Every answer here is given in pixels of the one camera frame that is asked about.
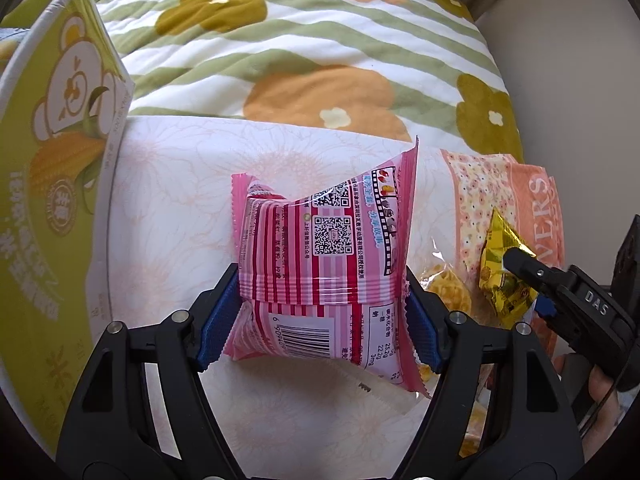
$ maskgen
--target barcode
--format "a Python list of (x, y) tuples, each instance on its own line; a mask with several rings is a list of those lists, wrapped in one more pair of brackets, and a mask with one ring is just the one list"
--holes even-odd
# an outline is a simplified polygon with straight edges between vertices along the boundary
[(330, 330), (276, 325), (275, 333), (292, 357), (331, 359)]

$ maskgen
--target flower center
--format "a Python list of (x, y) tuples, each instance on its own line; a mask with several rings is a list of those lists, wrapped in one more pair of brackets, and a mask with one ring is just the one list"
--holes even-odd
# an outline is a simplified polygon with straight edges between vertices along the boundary
[(320, 110), (320, 118), (324, 122), (325, 128), (335, 130), (351, 124), (349, 114), (342, 108), (331, 108), (331, 110)]
[(496, 126), (504, 126), (504, 121), (502, 120), (502, 114), (498, 112), (494, 112), (493, 110), (489, 110), (489, 122), (491, 124), (495, 124)]

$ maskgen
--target film strip graphic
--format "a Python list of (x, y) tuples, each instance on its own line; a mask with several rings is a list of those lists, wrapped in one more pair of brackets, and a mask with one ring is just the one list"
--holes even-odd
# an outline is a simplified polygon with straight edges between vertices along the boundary
[(378, 208), (378, 217), (380, 218), (380, 226), (382, 227), (382, 237), (385, 245), (385, 270), (384, 275), (391, 274), (391, 234), (389, 234), (388, 227), (386, 225), (385, 215), (386, 210), (390, 210), (388, 207), (383, 206), (383, 201), (389, 198), (395, 200), (398, 199), (396, 195), (396, 168), (391, 166), (389, 168), (380, 168), (379, 170), (373, 170), (371, 172), (373, 196), (376, 200), (376, 207)]

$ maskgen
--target pillow-shaped package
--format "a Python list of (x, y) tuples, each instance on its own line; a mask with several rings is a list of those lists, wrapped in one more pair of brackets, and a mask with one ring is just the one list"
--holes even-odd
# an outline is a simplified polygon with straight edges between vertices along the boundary
[(244, 303), (226, 354), (345, 359), (424, 391), (404, 316), (417, 150), (295, 202), (232, 176)]

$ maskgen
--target blue gripper pad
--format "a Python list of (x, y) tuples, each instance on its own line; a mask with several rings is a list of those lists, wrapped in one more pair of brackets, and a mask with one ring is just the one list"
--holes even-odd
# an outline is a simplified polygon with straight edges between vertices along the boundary
[(206, 370), (211, 363), (220, 358), (241, 305), (240, 285), (236, 272), (202, 327), (197, 361), (203, 369)]
[(406, 299), (406, 322), (420, 362), (441, 373), (444, 363), (438, 352), (438, 333), (413, 291)]

